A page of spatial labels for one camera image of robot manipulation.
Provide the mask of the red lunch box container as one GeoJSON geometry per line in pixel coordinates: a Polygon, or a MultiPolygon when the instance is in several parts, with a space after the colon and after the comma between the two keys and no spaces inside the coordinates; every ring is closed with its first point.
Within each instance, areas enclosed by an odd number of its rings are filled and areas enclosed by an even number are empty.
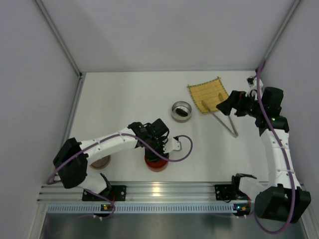
{"type": "Polygon", "coordinates": [[[148,169],[153,171],[153,172],[163,171],[168,166],[168,162],[163,160],[163,159],[158,160],[156,162],[155,161],[150,162],[150,161],[146,160],[145,163],[146,163],[148,169]]]}

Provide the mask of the black spiky food piece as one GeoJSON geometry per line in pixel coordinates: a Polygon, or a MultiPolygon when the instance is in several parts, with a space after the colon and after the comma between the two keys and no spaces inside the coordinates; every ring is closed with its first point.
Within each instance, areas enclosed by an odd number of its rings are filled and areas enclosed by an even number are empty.
{"type": "Polygon", "coordinates": [[[175,112],[177,115],[179,115],[180,117],[183,117],[183,118],[188,116],[188,112],[183,110],[182,108],[176,108],[175,112]]]}

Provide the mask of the red lunch box lid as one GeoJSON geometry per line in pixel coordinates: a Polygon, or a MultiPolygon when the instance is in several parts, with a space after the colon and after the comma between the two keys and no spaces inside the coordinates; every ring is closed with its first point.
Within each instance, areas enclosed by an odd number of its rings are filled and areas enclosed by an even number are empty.
{"type": "Polygon", "coordinates": [[[152,169],[161,169],[167,166],[168,162],[163,159],[157,159],[155,161],[149,161],[147,158],[145,158],[145,163],[149,168],[152,169]]]}

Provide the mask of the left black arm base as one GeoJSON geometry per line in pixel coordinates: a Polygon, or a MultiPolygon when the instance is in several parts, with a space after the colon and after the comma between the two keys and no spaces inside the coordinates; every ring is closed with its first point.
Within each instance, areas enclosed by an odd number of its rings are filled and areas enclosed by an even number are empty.
{"type": "MultiPolygon", "coordinates": [[[[116,202],[116,201],[122,202],[126,200],[126,190],[127,190],[126,185],[113,185],[103,190],[99,195],[113,202],[116,202]]],[[[98,202],[98,201],[105,201],[105,200],[84,190],[82,194],[82,201],[98,202]]]]}

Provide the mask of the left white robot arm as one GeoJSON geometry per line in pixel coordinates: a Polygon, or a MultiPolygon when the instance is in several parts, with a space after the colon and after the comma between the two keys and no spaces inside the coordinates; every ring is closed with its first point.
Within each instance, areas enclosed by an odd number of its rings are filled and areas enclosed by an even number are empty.
{"type": "Polygon", "coordinates": [[[134,122],[105,137],[87,141],[68,139],[53,160],[60,180],[66,189],[80,186],[99,194],[108,187],[106,177],[89,174],[88,166],[97,160],[122,150],[143,147],[145,157],[153,162],[158,154],[167,157],[174,150],[168,138],[169,129],[161,119],[153,123],[134,122]]]}

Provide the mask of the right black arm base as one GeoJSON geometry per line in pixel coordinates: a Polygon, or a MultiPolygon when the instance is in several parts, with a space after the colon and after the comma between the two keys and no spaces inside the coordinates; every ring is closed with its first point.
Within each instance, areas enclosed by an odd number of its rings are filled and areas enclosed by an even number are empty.
{"type": "Polygon", "coordinates": [[[254,175],[249,174],[237,173],[233,175],[230,184],[214,185],[216,200],[226,203],[230,203],[232,200],[247,200],[248,196],[239,190],[239,183],[243,177],[257,179],[254,175]]]}

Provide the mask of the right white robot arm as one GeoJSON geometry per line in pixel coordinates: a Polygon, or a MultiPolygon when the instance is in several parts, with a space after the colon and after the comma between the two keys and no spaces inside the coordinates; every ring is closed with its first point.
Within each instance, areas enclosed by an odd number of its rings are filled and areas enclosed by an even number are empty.
{"type": "Polygon", "coordinates": [[[232,91],[216,107],[226,116],[235,109],[238,117],[254,117],[266,153],[268,186],[261,185],[255,176],[236,174],[232,177],[236,190],[255,202],[258,218],[296,223],[309,206],[311,195],[301,189],[292,166],[289,125],[280,115],[283,96],[281,89],[266,87],[259,102],[255,89],[232,91]]]}

